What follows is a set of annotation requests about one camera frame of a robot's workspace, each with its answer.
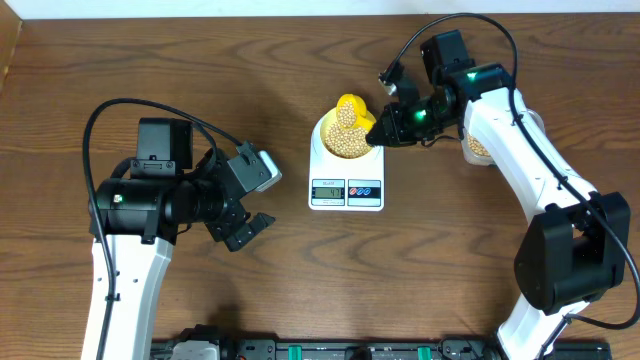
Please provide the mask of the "yellow measuring scoop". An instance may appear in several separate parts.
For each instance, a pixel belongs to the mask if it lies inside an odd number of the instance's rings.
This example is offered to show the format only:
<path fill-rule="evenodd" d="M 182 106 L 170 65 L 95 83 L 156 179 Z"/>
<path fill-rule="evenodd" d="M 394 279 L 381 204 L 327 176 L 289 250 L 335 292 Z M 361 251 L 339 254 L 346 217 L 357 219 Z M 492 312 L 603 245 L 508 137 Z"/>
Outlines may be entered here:
<path fill-rule="evenodd" d="M 338 124 L 347 129 L 363 129 L 369 132 L 375 124 L 375 117 L 368 111 L 364 100 L 354 94 L 344 94 L 336 106 Z"/>

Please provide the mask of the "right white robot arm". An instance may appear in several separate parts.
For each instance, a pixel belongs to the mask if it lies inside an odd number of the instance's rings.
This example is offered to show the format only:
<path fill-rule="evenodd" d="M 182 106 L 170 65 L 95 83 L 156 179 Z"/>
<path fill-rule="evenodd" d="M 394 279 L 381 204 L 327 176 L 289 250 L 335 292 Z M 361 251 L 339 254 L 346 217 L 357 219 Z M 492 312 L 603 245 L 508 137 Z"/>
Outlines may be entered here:
<path fill-rule="evenodd" d="M 562 158 L 524 104 L 513 71 L 477 64 L 458 31 L 432 37 L 420 51 L 432 94 L 421 96 L 401 62 L 392 61 L 379 76 L 392 100 L 367 140 L 429 146 L 456 126 L 466 160 L 500 170 L 528 229 L 514 260 L 520 295 L 497 330 L 497 353 L 546 357 L 588 305 L 636 273 L 627 248 L 629 205 L 617 192 L 598 192 Z"/>

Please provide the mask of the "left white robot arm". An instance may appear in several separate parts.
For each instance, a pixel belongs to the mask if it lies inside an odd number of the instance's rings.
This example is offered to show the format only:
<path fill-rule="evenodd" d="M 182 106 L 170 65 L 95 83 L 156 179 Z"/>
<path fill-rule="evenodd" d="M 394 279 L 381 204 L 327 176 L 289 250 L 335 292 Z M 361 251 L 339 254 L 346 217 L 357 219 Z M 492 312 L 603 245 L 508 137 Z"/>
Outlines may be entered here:
<path fill-rule="evenodd" d="M 275 221 L 241 203 L 280 180 L 270 155 L 245 142 L 235 157 L 211 148 L 195 163 L 198 128 L 187 120 L 141 119 L 136 156 L 97 190 L 89 207 L 93 289 L 84 359 L 150 356 L 159 290 L 177 237 L 191 225 L 204 224 L 235 252 Z"/>

